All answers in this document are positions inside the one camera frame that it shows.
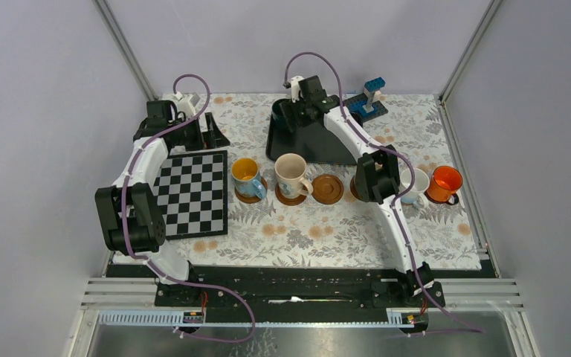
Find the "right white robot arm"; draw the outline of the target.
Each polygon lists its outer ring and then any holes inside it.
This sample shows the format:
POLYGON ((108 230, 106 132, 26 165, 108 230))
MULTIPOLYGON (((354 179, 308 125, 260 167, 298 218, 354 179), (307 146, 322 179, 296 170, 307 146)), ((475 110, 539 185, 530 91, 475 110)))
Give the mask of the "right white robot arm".
POLYGON ((396 287, 397 297, 404 305, 415 306, 433 287, 434 278, 429 265, 412 248, 401 207, 400 198, 411 184, 400 180, 402 156, 363 128, 365 121, 387 113, 375 93, 384 84, 381 78, 370 80, 363 94, 342 100, 328 94, 317 76, 287 79, 284 86, 291 96, 273 105, 266 153, 272 160, 292 152, 311 163, 355 166, 352 193, 362 202, 373 203, 396 252, 396 271, 402 279, 396 287))

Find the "white mug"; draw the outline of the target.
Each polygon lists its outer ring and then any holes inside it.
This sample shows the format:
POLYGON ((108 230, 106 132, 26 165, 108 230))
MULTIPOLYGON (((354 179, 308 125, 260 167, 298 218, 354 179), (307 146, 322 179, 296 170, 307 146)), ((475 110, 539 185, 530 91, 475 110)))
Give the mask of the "white mug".
MULTIPOLYGON (((430 179, 428 175, 418 169, 414 168, 414 183, 412 188, 406 192, 400 199, 405 205, 413 205, 418 208, 426 208, 429 205, 428 199, 425 196, 426 190, 429 188, 430 179)), ((404 169, 400 173, 400 191, 404 192, 412 182, 410 170, 404 169)))

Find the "brown wooden coaster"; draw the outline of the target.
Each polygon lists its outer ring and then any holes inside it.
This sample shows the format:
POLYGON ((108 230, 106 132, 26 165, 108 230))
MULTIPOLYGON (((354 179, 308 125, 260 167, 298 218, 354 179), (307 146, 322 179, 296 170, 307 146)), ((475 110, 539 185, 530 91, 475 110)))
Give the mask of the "brown wooden coaster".
POLYGON ((285 197, 285 196, 282 194, 281 189, 280 189, 280 186, 279 186, 278 184, 276 184, 276 186, 275 186, 275 194, 276 194, 277 200, 278 200, 279 202, 281 202, 282 204, 287 205, 287 206, 300 205, 300 204, 303 203, 303 202, 306 200, 306 198, 307 198, 306 195, 299 195, 299 196, 296 197, 296 198, 289 199, 289 198, 285 197))
POLYGON ((333 205, 341 200, 344 193, 342 181, 334 175, 323 174, 312 181, 313 198, 324 205, 333 205))
POLYGON ((352 179, 350 180, 349 189, 350 189, 350 193, 353 195, 353 197, 355 199, 357 199, 358 201, 361 201, 361 197, 359 196, 358 191, 357 191, 356 186, 355 186, 355 178, 354 177, 352 177, 352 179))
POLYGON ((234 184, 237 199, 246 204, 260 202, 268 193, 266 180, 262 176, 246 181, 235 180, 234 184))

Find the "dark green mug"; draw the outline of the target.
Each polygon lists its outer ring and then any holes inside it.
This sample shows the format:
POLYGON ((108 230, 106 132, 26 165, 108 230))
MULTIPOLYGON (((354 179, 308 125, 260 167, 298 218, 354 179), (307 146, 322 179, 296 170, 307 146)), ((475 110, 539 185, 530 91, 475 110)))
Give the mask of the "dark green mug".
POLYGON ((287 107, 288 102, 289 99, 282 98, 276 100, 271 107, 271 120, 276 128, 283 132, 291 132, 288 118, 284 111, 284 108, 287 107))

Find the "orange mug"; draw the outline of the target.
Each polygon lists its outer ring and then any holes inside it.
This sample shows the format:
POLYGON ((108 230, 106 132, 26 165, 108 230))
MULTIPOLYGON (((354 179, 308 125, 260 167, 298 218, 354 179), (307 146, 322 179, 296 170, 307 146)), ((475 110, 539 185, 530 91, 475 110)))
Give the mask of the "orange mug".
POLYGON ((457 191, 462 184, 463 177, 457 169, 440 166, 433 171, 425 195, 432 203, 458 205, 460 198, 457 191))

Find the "black serving tray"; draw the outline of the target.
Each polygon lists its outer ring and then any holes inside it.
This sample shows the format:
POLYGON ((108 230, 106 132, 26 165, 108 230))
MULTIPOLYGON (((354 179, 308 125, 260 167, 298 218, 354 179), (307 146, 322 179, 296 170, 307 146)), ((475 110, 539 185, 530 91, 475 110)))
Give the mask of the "black serving tray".
POLYGON ((349 150, 320 123, 296 128, 294 133, 280 126, 282 115, 273 111, 270 116, 265 154, 276 161, 281 155, 295 153, 308 163, 356 165, 349 150))

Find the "tall cream floral mug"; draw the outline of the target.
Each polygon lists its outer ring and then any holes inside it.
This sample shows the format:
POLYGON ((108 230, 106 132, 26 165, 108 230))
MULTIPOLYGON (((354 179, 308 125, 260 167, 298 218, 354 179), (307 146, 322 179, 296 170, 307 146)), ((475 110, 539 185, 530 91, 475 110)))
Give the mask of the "tall cream floral mug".
POLYGON ((281 194, 287 199, 297 199, 314 192, 312 183, 306 178, 307 163, 295 153, 281 155, 274 163, 277 183, 281 194))

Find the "blue mug yellow inside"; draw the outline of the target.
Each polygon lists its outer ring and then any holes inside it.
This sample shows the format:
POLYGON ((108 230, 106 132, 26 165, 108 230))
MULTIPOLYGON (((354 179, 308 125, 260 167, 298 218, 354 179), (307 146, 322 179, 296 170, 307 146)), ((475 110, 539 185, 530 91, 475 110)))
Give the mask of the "blue mug yellow inside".
POLYGON ((231 168, 233 184, 235 180, 246 181, 258 179, 261 176, 258 163, 252 158, 239 158, 234 161, 231 168))

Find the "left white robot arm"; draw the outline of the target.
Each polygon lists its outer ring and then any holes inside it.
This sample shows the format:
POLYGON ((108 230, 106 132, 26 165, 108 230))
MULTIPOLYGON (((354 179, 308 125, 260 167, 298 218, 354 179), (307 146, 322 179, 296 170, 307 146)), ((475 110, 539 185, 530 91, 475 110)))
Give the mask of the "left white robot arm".
POLYGON ((149 101, 123 172, 94 196, 107 249, 145 265, 161 283, 174 284, 172 296, 185 306, 199 300, 201 287, 190 279, 190 261, 176 257, 167 242, 164 214, 152 190, 171 149, 215 149, 228 143, 212 113, 197 112, 192 104, 149 101))

